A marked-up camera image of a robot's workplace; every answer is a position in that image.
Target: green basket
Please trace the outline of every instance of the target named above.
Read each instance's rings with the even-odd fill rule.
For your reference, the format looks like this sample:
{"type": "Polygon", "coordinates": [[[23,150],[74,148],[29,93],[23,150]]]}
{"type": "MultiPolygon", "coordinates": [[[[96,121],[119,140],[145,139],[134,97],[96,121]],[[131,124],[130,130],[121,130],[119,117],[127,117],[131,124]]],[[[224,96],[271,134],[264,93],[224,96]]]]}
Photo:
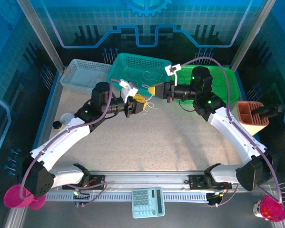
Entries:
{"type": "MultiPolygon", "coordinates": [[[[198,67],[198,65],[187,65],[182,67],[181,70],[177,71],[178,84],[190,84],[192,70],[198,67]]],[[[227,86],[223,71],[219,66],[205,66],[209,69],[210,74],[213,77],[212,81],[212,92],[219,96],[225,103],[227,103],[227,86]]],[[[239,91],[237,87],[236,76],[232,70],[228,67],[223,67],[230,86],[230,102],[235,102],[239,99],[239,91]]],[[[186,100],[185,104],[192,103],[190,100],[186,100]]]]}
{"type": "MultiPolygon", "coordinates": [[[[137,86],[139,94],[151,96],[147,88],[142,87],[142,85],[153,86],[160,82],[169,81],[165,71],[165,67],[168,65],[171,65],[168,60],[120,53],[108,73],[107,80],[109,82],[111,78],[114,78],[130,81],[137,86]]],[[[121,90],[118,83],[114,82],[113,84],[118,90],[121,90]]]]}

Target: yellow object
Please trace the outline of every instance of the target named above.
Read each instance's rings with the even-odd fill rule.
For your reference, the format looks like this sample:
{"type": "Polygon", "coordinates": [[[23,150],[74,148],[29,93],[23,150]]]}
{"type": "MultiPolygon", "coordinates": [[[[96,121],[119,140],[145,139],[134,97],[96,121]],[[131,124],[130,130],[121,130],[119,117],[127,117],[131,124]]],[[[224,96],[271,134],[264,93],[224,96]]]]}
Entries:
{"type": "Polygon", "coordinates": [[[133,97],[134,100],[138,101],[139,103],[143,103],[143,110],[145,110],[146,106],[147,106],[147,101],[146,98],[143,95],[140,94],[136,94],[133,97]]]}
{"type": "Polygon", "coordinates": [[[152,94],[153,96],[155,96],[155,86],[149,87],[147,90],[148,90],[148,92],[149,92],[150,94],[152,94]]]}

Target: white clamp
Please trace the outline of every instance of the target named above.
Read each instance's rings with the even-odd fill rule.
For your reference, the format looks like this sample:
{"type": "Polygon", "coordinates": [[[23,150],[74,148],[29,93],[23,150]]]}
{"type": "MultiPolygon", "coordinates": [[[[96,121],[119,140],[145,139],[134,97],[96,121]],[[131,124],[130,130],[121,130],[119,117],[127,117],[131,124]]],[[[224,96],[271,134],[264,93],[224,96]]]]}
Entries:
{"type": "Polygon", "coordinates": [[[176,71],[181,70],[181,65],[177,64],[177,65],[169,65],[165,67],[166,73],[168,76],[173,76],[175,75],[175,86],[177,86],[177,74],[176,71]]]}
{"type": "Polygon", "coordinates": [[[124,103],[127,102],[129,96],[135,96],[138,92],[138,88],[131,82],[127,82],[123,79],[120,80],[119,85],[123,87],[121,89],[121,97],[124,103]]]}

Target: teal plastic basket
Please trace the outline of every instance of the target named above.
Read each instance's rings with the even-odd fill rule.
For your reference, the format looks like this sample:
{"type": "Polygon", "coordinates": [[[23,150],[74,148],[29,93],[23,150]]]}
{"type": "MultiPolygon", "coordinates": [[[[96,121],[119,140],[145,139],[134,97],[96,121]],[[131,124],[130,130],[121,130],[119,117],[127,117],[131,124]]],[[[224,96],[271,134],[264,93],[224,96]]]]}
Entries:
{"type": "MultiPolygon", "coordinates": [[[[137,86],[139,94],[151,96],[142,85],[153,86],[169,81],[169,76],[165,71],[165,67],[168,65],[171,65],[168,60],[120,53],[115,59],[107,79],[108,82],[111,78],[130,81],[137,86]]],[[[121,90],[118,83],[114,83],[114,86],[121,90]]]]}

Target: black bottle cap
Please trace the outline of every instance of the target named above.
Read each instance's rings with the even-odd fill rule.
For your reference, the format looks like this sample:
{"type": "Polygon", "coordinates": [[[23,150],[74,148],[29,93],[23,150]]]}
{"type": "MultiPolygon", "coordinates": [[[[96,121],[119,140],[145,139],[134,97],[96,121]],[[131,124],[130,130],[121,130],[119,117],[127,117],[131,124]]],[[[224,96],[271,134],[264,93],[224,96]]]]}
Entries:
{"type": "Polygon", "coordinates": [[[57,129],[60,129],[62,127],[62,123],[60,121],[55,121],[55,122],[53,122],[52,126],[54,129],[57,130],[57,129]]]}

